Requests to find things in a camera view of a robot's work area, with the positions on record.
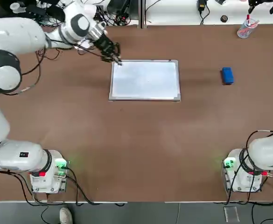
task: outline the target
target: white shelf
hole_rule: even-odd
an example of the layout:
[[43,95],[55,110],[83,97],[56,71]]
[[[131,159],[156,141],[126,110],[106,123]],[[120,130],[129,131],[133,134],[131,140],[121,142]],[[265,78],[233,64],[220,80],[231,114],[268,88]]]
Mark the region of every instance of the white shelf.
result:
[[[149,7],[156,0],[147,0]],[[208,0],[210,15],[204,20],[205,25],[242,24],[248,14],[248,1],[226,0],[223,5],[215,0]],[[263,3],[255,7],[251,18],[259,20],[260,24],[273,24],[273,14],[269,14],[273,2]],[[228,16],[228,21],[220,21],[222,15]],[[147,12],[147,25],[199,25],[201,18],[197,11],[196,0],[161,0]]]

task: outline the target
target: shoe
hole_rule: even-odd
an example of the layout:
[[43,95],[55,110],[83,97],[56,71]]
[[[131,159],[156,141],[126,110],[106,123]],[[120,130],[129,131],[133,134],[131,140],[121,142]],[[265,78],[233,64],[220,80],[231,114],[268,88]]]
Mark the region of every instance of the shoe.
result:
[[61,224],[73,224],[72,215],[68,208],[61,208],[60,221]]

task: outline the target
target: robotic arm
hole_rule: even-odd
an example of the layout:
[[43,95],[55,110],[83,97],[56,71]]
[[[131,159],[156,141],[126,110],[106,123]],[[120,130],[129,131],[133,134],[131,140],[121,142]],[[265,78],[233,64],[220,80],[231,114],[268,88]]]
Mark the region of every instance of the robotic arm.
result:
[[[101,51],[102,59],[121,63],[119,46],[107,36],[104,26],[97,24],[80,4],[73,2],[65,10],[65,22],[45,33],[33,20],[0,19],[0,93],[11,93],[21,84],[17,54],[46,48],[70,49],[85,37]],[[58,193],[65,187],[67,161],[56,150],[43,149],[39,144],[7,139],[8,121],[0,111],[0,170],[28,171],[32,190]]]
[[262,176],[270,176],[268,170],[273,170],[273,136],[253,140],[248,150],[237,148],[229,153],[223,163],[226,189],[258,192]]

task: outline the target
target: small black cap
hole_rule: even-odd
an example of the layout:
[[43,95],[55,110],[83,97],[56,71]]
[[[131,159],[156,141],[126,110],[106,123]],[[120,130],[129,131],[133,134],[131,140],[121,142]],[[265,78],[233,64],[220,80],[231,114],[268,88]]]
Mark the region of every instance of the small black cap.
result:
[[220,17],[220,21],[221,21],[221,22],[227,22],[227,21],[228,21],[228,17],[227,17],[226,15],[222,15],[222,16]]

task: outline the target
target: brown tabletop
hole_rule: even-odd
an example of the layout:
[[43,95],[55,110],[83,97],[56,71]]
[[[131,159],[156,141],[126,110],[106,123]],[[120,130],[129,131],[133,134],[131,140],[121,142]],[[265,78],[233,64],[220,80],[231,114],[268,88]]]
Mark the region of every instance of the brown tabletop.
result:
[[[45,59],[33,90],[0,96],[9,138],[60,151],[92,200],[224,201],[221,160],[252,131],[273,129],[273,25],[248,39],[237,28],[108,29],[123,59],[178,60],[181,102],[110,102],[111,64],[73,50]],[[34,54],[20,59],[23,70],[36,63]],[[232,67],[233,85],[222,85],[222,67]],[[268,183],[253,200],[273,200]],[[74,201],[73,184],[51,199]],[[23,200],[17,180],[0,174],[0,200]]]

